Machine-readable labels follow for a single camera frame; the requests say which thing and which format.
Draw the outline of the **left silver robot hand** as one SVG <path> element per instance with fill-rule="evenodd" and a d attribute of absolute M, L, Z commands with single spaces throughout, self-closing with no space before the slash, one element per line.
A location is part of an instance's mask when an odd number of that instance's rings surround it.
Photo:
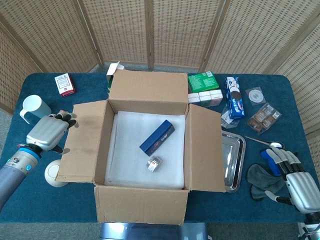
<path fill-rule="evenodd" d="M 57 114 L 45 115 L 26 136 L 26 145 L 38 152 L 56 152 L 63 154 L 59 146 L 67 130 L 77 124 L 73 114 L 60 110 Z"/>

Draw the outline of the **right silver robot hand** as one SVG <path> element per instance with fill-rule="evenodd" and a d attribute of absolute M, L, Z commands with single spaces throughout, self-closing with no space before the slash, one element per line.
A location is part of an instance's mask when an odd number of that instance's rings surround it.
<path fill-rule="evenodd" d="M 271 200 L 293 205 L 305 215 L 320 211 L 320 190 L 314 178 L 304 170 L 301 161 L 291 151 L 272 147 L 263 150 L 260 155 L 267 160 L 271 171 L 283 178 L 289 191 L 289 197 L 281 197 L 265 190 Z"/>

